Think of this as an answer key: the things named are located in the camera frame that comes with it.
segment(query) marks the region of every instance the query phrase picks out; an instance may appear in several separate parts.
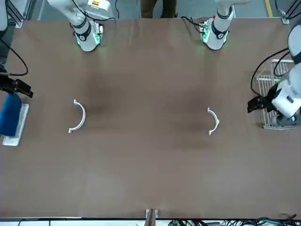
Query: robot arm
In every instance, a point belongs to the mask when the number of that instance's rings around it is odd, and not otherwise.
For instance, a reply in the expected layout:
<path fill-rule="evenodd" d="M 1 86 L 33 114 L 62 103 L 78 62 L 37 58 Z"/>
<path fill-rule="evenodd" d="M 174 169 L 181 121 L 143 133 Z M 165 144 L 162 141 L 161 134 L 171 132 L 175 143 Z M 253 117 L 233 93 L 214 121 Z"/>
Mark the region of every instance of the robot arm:
<path fill-rule="evenodd" d="M 103 27 L 95 21 L 114 17 L 111 4 L 107 0 L 48 0 L 48 2 L 68 18 L 75 31 L 77 43 L 85 52 L 94 50 L 100 44 Z"/>
<path fill-rule="evenodd" d="M 227 39 L 229 26 L 234 16 L 232 5 L 243 5 L 251 0 L 215 0 L 217 3 L 217 15 L 210 18 L 202 25 L 202 41 L 212 50 L 222 48 Z"/>
<path fill-rule="evenodd" d="M 257 109 L 274 110 L 278 116 L 272 119 L 274 126 L 301 125 L 301 20 L 288 36 L 288 48 L 295 66 L 289 74 L 270 88 L 266 97 L 254 97 L 248 102 L 248 112 Z"/>
<path fill-rule="evenodd" d="M 90 21 L 80 8 L 86 6 L 88 0 L 48 0 L 48 3 L 68 18 L 83 51 L 91 52 L 100 44 L 99 24 Z"/>

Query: white curved bracket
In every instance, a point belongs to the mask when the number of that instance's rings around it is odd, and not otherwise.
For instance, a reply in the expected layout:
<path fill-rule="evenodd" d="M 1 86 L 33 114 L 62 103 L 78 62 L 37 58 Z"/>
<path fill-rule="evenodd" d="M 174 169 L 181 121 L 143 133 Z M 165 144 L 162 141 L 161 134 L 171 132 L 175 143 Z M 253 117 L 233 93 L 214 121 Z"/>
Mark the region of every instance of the white curved bracket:
<path fill-rule="evenodd" d="M 214 120 L 215 120 L 214 129 L 209 131 L 209 136 L 210 136 L 217 129 L 217 126 L 218 126 L 218 124 L 220 124 L 220 121 L 218 120 L 216 114 L 213 111 L 210 110 L 210 108 L 207 108 L 207 112 L 210 113 L 214 117 Z"/>
<path fill-rule="evenodd" d="M 73 103 L 74 103 L 75 105 L 78 105 L 78 106 L 81 107 L 81 109 L 83 110 L 83 117 L 81 118 L 81 121 L 80 121 L 80 123 L 78 124 L 78 126 L 76 126 L 76 127 L 74 127 L 74 128 L 69 128 L 69 133 L 72 133 L 72 131 L 75 131 L 75 130 L 80 129 L 80 128 L 83 126 L 83 124 L 84 124 L 84 122 L 85 122 L 85 119 L 86 119 L 86 111 L 85 111 L 83 105 L 81 105 L 79 102 L 77 102 L 76 99 L 74 99 Z"/>

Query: brown mat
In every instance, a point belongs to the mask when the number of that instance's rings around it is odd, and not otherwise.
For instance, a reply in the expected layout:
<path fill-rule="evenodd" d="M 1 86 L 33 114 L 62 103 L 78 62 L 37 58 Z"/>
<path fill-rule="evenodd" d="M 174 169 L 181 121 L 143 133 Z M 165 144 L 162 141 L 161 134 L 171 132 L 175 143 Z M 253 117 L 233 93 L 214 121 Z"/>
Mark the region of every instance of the brown mat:
<path fill-rule="evenodd" d="M 19 147 L 0 147 L 1 217 L 258 218 L 301 214 L 301 139 L 247 114 L 279 19 L 235 19 L 220 51 L 180 19 L 105 24 L 83 52 L 64 22 L 26 21 L 13 48 L 34 98 Z M 10 53 L 8 69 L 22 71 Z M 87 111 L 84 126 L 77 99 Z M 221 121 L 213 136 L 212 108 Z"/>

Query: metal wire rack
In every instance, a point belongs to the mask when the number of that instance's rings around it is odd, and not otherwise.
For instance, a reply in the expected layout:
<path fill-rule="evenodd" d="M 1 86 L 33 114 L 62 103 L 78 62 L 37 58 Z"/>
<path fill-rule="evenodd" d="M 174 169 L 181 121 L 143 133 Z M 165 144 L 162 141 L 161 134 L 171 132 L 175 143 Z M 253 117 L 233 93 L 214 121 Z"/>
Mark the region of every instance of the metal wire rack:
<path fill-rule="evenodd" d="M 271 61 L 271 75 L 262 75 L 259 74 L 256 77 L 258 87 L 259 87 L 259 93 L 265 97 L 268 94 L 269 89 L 275 85 L 277 82 L 280 81 L 280 79 L 276 76 L 274 76 L 273 71 L 276 66 L 276 63 L 278 62 L 278 59 L 273 59 Z M 286 74 L 289 73 L 290 70 L 293 67 L 293 60 L 281 60 L 279 65 L 276 68 L 277 74 Z M 262 110 L 262 126 L 264 129 L 277 129 L 277 130 L 291 130 L 292 127 L 281 127 L 273 125 L 273 119 L 277 117 L 277 112 L 271 111 L 267 112 L 267 109 Z"/>

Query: blue object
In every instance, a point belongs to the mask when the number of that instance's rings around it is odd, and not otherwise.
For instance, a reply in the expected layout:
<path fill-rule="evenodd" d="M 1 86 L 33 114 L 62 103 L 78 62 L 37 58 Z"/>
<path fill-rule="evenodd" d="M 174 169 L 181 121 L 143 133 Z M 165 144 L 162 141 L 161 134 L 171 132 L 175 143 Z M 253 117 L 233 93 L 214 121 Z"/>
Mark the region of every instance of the blue object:
<path fill-rule="evenodd" d="M 0 134 L 13 137 L 19 123 L 22 100 L 17 93 L 7 94 L 0 112 Z"/>

